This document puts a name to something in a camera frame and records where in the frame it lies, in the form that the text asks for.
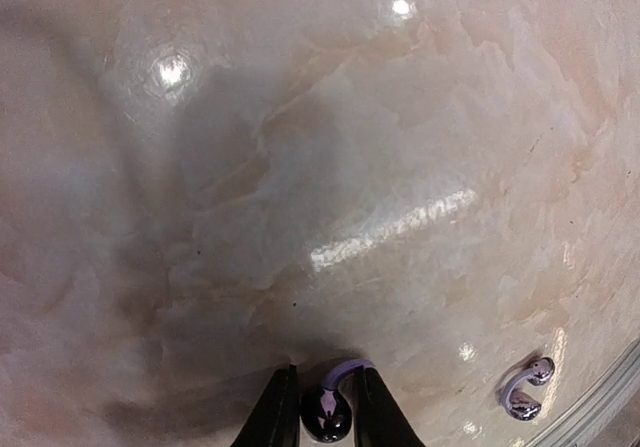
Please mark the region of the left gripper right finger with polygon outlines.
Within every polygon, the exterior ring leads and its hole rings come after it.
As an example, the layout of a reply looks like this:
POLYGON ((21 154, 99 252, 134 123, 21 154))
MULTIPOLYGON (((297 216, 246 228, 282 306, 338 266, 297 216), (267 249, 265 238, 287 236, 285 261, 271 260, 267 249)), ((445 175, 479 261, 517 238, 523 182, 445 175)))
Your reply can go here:
POLYGON ((424 447, 374 368, 354 372, 354 444, 357 447, 424 447))

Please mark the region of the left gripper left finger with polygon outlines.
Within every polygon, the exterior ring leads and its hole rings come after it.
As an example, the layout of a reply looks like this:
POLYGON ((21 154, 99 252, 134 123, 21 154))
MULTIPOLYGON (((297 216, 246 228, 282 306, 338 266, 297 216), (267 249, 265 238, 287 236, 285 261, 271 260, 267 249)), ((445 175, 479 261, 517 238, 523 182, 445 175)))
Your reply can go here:
POLYGON ((297 367, 276 370, 231 447, 298 447, 300 388, 297 367))

